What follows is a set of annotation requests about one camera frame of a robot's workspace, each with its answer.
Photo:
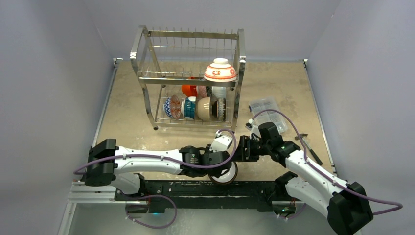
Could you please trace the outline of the brown-rimmed white bowl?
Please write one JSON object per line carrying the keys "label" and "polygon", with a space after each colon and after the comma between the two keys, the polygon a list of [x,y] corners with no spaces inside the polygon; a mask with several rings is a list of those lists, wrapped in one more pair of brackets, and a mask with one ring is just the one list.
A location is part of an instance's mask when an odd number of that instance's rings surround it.
{"label": "brown-rimmed white bowl", "polygon": [[227,170],[223,170],[222,175],[220,177],[214,177],[211,175],[208,175],[209,179],[218,185],[227,185],[232,183],[238,174],[238,166],[236,162],[232,162],[231,168]]}

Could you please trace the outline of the beige speckled bowl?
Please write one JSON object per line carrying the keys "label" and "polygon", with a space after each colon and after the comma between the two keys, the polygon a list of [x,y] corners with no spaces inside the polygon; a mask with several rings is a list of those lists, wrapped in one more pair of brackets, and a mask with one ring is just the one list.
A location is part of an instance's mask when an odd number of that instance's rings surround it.
{"label": "beige speckled bowl", "polygon": [[197,116],[203,121],[210,121],[211,98],[201,98],[196,104]]}

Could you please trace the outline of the red geometric pattern bowl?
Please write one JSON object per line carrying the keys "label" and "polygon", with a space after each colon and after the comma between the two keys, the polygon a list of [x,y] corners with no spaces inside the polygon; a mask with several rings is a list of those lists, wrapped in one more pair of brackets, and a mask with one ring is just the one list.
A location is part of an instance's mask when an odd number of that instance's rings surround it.
{"label": "red geometric pattern bowl", "polygon": [[169,118],[179,120],[182,115],[182,102],[177,95],[172,95],[166,99],[163,109]]}

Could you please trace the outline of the steel two-tier dish rack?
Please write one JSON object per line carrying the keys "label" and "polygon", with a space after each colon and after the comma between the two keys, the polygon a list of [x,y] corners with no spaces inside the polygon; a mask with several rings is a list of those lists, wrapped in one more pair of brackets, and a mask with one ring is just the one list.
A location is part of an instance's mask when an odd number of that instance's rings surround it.
{"label": "steel two-tier dish rack", "polygon": [[[235,68],[236,80],[212,82],[204,73],[215,58],[226,58]],[[146,115],[154,130],[160,127],[194,127],[235,130],[246,66],[245,31],[154,29],[141,25],[130,52],[134,74],[143,92]],[[184,99],[183,85],[224,87],[225,117],[208,121],[168,117],[163,109],[172,95]]]}

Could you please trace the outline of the red floral pattern bowl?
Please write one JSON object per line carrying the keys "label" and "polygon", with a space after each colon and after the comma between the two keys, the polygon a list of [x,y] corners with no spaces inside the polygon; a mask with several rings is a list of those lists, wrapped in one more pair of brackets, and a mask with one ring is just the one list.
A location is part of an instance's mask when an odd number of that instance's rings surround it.
{"label": "red floral pattern bowl", "polygon": [[226,58],[215,58],[204,73],[204,79],[213,82],[232,82],[237,79],[235,68]]}

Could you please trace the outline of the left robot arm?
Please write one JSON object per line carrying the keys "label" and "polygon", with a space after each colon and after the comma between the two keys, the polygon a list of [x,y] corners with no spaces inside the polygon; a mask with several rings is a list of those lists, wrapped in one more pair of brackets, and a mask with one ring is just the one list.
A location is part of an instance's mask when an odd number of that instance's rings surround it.
{"label": "left robot arm", "polygon": [[221,137],[224,143],[211,149],[191,145],[165,151],[146,151],[118,146],[115,139],[105,139],[92,147],[88,165],[83,175],[90,187],[113,186],[133,200],[146,194],[141,172],[161,172],[184,175],[191,178],[208,176],[217,184],[229,184],[238,174],[237,164],[229,160],[229,137]]}

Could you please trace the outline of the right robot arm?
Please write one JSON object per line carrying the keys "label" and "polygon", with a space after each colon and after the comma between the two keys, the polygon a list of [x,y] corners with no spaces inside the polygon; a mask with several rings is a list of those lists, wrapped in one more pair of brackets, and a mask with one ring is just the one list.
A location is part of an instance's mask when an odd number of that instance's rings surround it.
{"label": "right robot arm", "polygon": [[262,156],[288,172],[276,179],[275,193],[280,199],[293,197],[321,213],[338,235],[353,235],[373,220],[365,189],[329,173],[294,142],[285,141],[272,122],[246,123],[249,136],[241,136],[233,156],[237,161],[256,162]]}

